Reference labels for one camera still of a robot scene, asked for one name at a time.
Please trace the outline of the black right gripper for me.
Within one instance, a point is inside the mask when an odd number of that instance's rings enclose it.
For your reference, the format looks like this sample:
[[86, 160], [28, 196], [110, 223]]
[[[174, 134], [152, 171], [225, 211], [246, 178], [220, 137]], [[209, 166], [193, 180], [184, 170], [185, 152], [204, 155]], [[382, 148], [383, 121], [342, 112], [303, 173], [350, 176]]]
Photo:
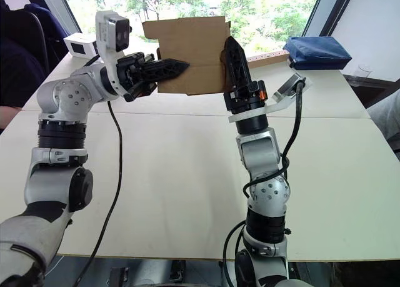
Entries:
[[266, 87], [263, 80], [251, 82], [244, 49], [228, 37], [221, 51], [220, 62], [224, 76], [224, 102], [232, 114], [239, 114], [265, 106]]

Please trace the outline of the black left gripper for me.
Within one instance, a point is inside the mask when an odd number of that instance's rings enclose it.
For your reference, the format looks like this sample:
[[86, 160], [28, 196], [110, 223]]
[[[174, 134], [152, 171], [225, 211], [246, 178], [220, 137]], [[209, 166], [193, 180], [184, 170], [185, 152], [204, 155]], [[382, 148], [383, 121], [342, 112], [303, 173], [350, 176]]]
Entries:
[[176, 59], [155, 60], [154, 54], [137, 52], [117, 61], [119, 84], [124, 88], [123, 98], [132, 102], [149, 96], [155, 90], [155, 81], [165, 81], [180, 76], [190, 66]]

